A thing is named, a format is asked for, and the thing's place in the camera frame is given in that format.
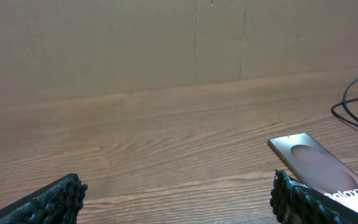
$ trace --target wood grain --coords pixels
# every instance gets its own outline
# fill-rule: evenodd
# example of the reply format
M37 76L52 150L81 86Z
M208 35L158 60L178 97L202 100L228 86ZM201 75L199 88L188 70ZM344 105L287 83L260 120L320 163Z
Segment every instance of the wood grain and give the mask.
M329 111L357 76L0 107L0 208L75 172L89 185L80 223L275 223L269 193L286 167L267 139L306 131L358 174L358 129Z

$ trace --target black cable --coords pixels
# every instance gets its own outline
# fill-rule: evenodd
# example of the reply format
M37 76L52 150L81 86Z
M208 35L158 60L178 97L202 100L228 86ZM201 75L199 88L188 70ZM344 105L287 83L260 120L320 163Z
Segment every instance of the black cable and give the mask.
M331 112L332 114L338 118L338 119L341 119L353 126L356 126L358 127L358 124L356 124L355 122L352 122L352 121L349 121L348 119L344 118L343 116L339 115L337 112L335 112L335 108L337 108L338 106L343 106L343 108L345 109L345 111L355 120L358 122L358 117L356 115L354 115L354 113L352 113L349 108L347 107L347 103L351 103L351 102L355 102L355 101L358 101L358 98L354 98L354 99L351 99L351 100L346 100L346 95L347 95L347 92L349 91L350 87L355 84L356 82L358 81L358 78L356 78L352 83L350 83L347 88L345 89L345 92L343 93L343 98L342 98L342 102L340 103L337 103L335 104L332 108L331 108Z

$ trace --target wooden table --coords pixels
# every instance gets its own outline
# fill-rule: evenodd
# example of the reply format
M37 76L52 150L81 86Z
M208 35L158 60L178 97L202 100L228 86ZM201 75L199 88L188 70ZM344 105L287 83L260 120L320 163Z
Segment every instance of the wooden table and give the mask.
M330 113L357 76L0 107L0 208L75 172L89 185L80 223L276 223L270 190L274 170L287 168L269 138L306 131L358 174L358 129Z

